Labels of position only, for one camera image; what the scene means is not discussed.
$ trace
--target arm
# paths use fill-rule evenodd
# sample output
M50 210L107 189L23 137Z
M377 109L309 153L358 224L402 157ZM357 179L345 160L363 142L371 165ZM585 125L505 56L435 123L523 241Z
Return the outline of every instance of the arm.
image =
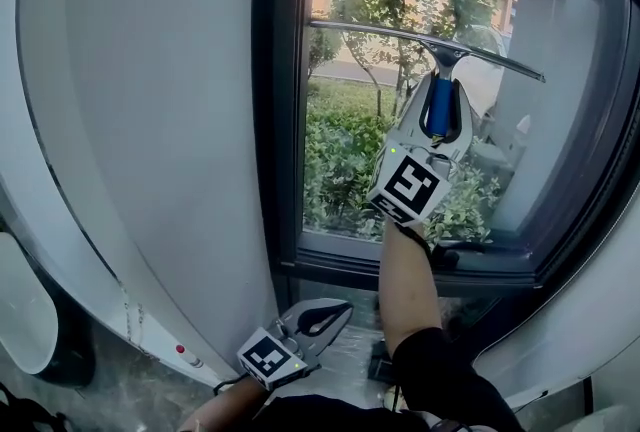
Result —
M422 225L414 230L422 235ZM438 294L422 248L387 219L380 260L380 316L389 355L414 332L442 328Z
M207 432L229 430L250 421L269 397L269 392L251 377L242 379L228 391L212 398L178 429L197 431L198 423Z

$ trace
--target black sleeve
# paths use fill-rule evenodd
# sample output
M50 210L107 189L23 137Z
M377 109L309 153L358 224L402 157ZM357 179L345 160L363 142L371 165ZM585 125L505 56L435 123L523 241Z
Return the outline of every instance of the black sleeve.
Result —
M398 346L393 369L409 408L468 426L522 432L496 388L452 350L437 328L419 331Z
M387 409L360 409L341 400L318 395L276 398L242 432L354 432L402 430L425 432L426 423L411 414Z

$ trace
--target white panel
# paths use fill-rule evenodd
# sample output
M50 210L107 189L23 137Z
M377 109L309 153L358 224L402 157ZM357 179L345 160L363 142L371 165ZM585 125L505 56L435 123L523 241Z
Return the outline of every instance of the white panel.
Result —
M253 142L251 0L55 2L22 0L20 24L34 114L65 195L145 307L208 364L206 344L234 362L276 313ZM184 317L206 344L174 329Z
M587 85L602 11L593 0L556 0L549 35L540 25L548 24L552 4L553 0L518 3L509 56L537 60L534 67L543 68L547 82L526 82L509 71L502 80L492 138L516 170L493 215L491 226L496 229L517 231L542 194L569 139ZM526 116L532 126L521 146L517 125Z
M48 11L55 9L55 5L55 0L46 2ZM3 75L0 134L4 139L0 143L2 218L42 268L111 331L127 339L130 327L132 342L163 363L205 384L218 384L219 375L209 367L195 369L180 359L175 351L175 337L148 312L141 330L137 303L123 293L96 256L61 198L29 117L20 78L15 20L16 0L0 0L0 73ZM47 29L41 30L38 40L44 43L48 34ZM52 65L60 63L55 52L49 53L48 57ZM125 309L127 301L131 310L129 319ZM182 341L197 337L188 322L184 318L181 320L181 330L187 331L179 335ZM216 368L222 376L232 373L221 361Z
M629 412L629 430L640 430L640 341L593 375L593 405L596 410L624 405Z
M507 339L478 371L522 405L589 376L640 335L640 199L576 277Z
M20 246L0 233L0 343L26 373L44 370L58 342L58 314Z

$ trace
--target floor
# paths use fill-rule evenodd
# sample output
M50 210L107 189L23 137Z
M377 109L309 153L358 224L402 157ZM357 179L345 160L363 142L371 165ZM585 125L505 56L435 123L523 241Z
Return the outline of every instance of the floor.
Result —
M18 397L36 400L50 412L69 416L74 430L173 431L212 396L211 389L149 359L102 326L94 324L97 369L82 390L50 385L18 370L0 347L0 381ZM377 407L385 386L366 378L377 331L348 326L323 354L323 369L279 390L280 396L322 394L360 407ZM583 413L582 388L534 402L518 413L532 432L548 432Z

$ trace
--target green bush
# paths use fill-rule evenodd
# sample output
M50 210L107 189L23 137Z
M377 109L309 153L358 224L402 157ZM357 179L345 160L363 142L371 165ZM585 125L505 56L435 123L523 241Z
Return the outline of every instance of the green bush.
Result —
M309 69L307 76L323 64L331 62L340 51L342 39L337 30L312 28L309 39Z
M390 117L394 101L393 88L381 85L382 116ZM376 88L372 83L312 76L307 87L310 112L351 112L357 116L376 115Z
M390 124L351 112L307 115L304 223L316 231L380 235L382 214L366 195L376 154Z
M310 110L307 115L304 225L323 232L379 240L383 215L366 200L376 155L390 119L353 111ZM451 192L425 222L428 241L441 238L488 241L485 217L500 185L487 180L467 155L450 178Z

